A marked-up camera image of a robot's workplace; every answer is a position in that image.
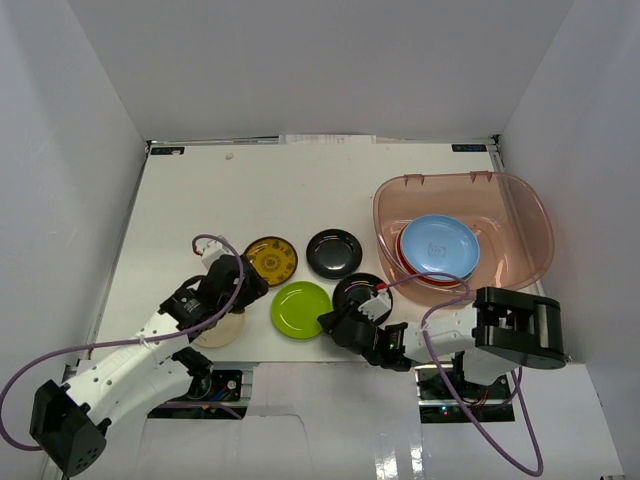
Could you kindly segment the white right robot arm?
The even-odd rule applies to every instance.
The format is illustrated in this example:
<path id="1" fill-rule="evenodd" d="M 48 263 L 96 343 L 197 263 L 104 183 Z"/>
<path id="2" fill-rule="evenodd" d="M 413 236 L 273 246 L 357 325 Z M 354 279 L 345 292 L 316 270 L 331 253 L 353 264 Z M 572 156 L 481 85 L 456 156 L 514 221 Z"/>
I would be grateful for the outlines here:
<path id="1" fill-rule="evenodd" d="M 466 399 L 519 367 L 558 370 L 567 363 L 561 308 L 551 298 L 483 287 L 471 304 L 443 317 L 383 325 L 392 311 L 390 289 L 379 286 L 320 315 L 318 323 L 337 346 L 386 370 L 458 357 L 451 384 Z"/>

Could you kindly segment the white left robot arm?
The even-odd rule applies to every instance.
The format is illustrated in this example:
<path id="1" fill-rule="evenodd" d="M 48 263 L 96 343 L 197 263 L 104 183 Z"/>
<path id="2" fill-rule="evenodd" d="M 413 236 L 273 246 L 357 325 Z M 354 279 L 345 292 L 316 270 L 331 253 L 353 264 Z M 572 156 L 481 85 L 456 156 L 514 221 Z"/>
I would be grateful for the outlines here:
<path id="1" fill-rule="evenodd" d="M 38 388 L 29 433 L 61 472 L 86 471 L 126 418 L 146 416 L 170 399 L 205 396 L 210 361 L 191 348 L 228 313 L 265 296 L 268 283 L 245 256 L 222 255 L 208 272 L 185 281 L 133 337 L 62 385 Z"/>

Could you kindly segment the pink transparent plastic bin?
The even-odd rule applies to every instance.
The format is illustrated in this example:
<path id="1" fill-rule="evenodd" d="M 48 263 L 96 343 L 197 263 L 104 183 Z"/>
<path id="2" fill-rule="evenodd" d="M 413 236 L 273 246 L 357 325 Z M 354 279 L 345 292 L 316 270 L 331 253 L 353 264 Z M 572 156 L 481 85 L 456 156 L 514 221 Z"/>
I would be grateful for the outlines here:
<path id="1" fill-rule="evenodd" d="M 410 174 L 383 183 L 373 199 L 378 255 L 388 279 L 409 274 L 396 252 L 402 229 L 430 214 L 455 218 L 476 236 L 479 263 L 467 280 L 473 291 L 527 288 L 552 262 L 551 221 L 537 193 L 524 180 L 489 171 Z"/>

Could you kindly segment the lime green plate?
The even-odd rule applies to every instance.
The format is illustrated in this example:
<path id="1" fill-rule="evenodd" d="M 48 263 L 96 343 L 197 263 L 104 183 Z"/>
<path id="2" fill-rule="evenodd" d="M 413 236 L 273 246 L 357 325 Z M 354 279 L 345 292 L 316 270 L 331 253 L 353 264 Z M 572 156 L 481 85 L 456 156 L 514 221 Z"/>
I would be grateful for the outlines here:
<path id="1" fill-rule="evenodd" d="M 309 340 L 322 332 L 318 317 L 331 311 L 328 293 L 309 281 L 293 282 L 280 289 L 271 304 L 271 320 L 283 335 Z"/>

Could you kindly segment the black glossy plate lower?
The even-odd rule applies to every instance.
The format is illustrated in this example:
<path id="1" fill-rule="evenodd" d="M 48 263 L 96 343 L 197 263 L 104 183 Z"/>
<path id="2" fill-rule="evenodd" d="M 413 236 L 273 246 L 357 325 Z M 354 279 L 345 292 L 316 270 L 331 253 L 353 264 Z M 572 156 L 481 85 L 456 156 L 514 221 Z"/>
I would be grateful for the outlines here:
<path id="1" fill-rule="evenodd" d="M 332 304 L 334 310 L 349 300 L 359 304 L 369 300 L 377 290 L 384 288 L 381 278 L 370 273 L 355 273 L 342 279 L 334 288 Z"/>

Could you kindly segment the black glossy plate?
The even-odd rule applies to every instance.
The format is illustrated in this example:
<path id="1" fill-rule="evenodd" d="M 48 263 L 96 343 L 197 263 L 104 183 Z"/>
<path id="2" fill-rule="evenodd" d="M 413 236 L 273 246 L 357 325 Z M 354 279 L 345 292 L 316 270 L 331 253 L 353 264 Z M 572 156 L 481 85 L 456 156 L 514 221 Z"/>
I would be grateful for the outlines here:
<path id="1" fill-rule="evenodd" d="M 349 300 L 359 304 L 369 300 L 377 290 L 384 288 L 381 278 L 370 273 L 355 273 L 342 279 L 334 288 L 332 304 L 334 310 Z"/>
<path id="2" fill-rule="evenodd" d="M 363 259 L 359 240 L 341 229 L 326 229 L 316 233 L 306 247 L 309 268 L 319 277 L 340 280 L 355 273 Z"/>

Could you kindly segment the cream plate with flowers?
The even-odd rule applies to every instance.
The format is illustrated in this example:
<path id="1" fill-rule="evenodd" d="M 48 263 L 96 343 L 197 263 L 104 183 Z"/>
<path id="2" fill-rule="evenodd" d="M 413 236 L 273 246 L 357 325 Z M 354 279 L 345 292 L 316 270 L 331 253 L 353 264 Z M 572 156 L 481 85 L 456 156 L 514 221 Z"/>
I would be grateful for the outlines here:
<path id="1" fill-rule="evenodd" d="M 229 313 L 221 318 L 214 327 L 203 331 L 193 342 L 203 348 L 224 347 L 240 336 L 245 324 L 245 313 Z"/>

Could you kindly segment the yellow patterned brown-rim plate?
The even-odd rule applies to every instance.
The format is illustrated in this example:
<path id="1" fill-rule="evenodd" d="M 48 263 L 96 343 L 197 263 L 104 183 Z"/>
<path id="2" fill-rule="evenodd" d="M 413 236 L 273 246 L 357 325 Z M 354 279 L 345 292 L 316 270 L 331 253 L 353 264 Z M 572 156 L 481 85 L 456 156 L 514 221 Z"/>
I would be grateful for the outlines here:
<path id="1" fill-rule="evenodd" d="M 246 247 L 244 255 L 270 288 L 289 281 L 299 262 L 294 246 L 277 236 L 254 240 Z"/>

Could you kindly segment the black glossy plate upper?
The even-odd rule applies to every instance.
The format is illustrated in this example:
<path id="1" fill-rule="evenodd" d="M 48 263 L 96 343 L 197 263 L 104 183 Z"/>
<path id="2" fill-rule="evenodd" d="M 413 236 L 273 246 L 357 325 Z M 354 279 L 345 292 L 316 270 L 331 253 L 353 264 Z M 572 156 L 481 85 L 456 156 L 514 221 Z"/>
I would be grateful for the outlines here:
<path id="1" fill-rule="evenodd" d="M 316 233 L 306 247 L 309 268 L 319 277 L 340 280 L 355 273 L 363 259 L 359 240 L 341 229 L 326 229 Z"/>

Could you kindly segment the left black corner label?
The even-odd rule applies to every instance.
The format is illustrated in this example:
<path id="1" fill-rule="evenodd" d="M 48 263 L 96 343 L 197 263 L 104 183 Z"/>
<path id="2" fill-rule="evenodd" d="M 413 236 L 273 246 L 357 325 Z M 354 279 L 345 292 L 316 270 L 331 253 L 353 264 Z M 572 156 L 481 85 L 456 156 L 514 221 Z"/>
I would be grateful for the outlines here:
<path id="1" fill-rule="evenodd" d="M 150 156 L 173 156 L 173 155 L 183 155 L 185 148 L 183 146 L 178 147 L 153 147 L 150 149 Z"/>

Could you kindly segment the black corner label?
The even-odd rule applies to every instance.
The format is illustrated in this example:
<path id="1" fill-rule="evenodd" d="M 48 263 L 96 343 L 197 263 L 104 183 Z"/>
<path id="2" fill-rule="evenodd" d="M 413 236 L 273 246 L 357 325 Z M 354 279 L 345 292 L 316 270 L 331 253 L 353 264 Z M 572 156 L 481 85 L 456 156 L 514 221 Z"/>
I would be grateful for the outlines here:
<path id="1" fill-rule="evenodd" d="M 173 156 L 173 155 L 183 155 L 185 148 L 183 146 L 178 147 L 153 147 L 150 149 L 150 156 Z"/>
<path id="2" fill-rule="evenodd" d="M 484 144 L 452 144 L 452 151 L 457 153 L 481 153 L 487 152 Z"/>

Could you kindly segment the white papers at back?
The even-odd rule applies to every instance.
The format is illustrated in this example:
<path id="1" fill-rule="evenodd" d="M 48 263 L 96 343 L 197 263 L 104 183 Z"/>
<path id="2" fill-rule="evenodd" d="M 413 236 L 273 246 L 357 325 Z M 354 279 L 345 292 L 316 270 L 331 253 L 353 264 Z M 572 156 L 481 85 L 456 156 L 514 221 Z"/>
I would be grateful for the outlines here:
<path id="1" fill-rule="evenodd" d="M 279 136 L 280 145 L 351 145 L 376 144 L 375 135 L 351 134 L 283 134 Z"/>

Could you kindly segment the right black corner label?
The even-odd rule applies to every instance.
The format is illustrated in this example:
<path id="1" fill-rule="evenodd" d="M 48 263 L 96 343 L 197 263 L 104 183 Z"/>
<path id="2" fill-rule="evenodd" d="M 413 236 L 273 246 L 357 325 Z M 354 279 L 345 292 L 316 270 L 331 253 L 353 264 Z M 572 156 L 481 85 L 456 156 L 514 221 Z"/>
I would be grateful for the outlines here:
<path id="1" fill-rule="evenodd" d="M 452 151 L 457 153 L 481 153 L 487 152 L 484 144 L 452 144 Z"/>

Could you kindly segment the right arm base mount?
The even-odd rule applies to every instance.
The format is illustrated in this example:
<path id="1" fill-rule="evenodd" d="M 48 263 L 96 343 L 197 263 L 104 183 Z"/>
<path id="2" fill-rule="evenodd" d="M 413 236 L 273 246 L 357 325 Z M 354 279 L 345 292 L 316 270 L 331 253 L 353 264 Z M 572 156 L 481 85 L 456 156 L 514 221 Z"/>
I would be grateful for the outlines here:
<path id="1" fill-rule="evenodd" d="M 462 372 L 462 355 L 442 361 L 444 372 L 455 387 L 462 403 L 481 423 L 515 421 L 510 375 L 499 376 L 489 386 L 467 382 Z M 470 420 L 451 395 L 434 363 L 414 369 L 420 420 L 423 425 L 461 424 Z"/>

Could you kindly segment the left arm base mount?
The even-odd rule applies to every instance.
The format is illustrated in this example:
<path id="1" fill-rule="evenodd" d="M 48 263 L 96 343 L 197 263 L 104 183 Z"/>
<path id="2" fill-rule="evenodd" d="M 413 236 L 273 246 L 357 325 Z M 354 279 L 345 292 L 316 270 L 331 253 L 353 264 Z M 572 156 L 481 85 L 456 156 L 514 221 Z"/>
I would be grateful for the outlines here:
<path id="1" fill-rule="evenodd" d="M 241 387 L 241 370 L 214 370 L 158 412 L 175 419 L 240 420 L 246 413 L 239 406 Z"/>

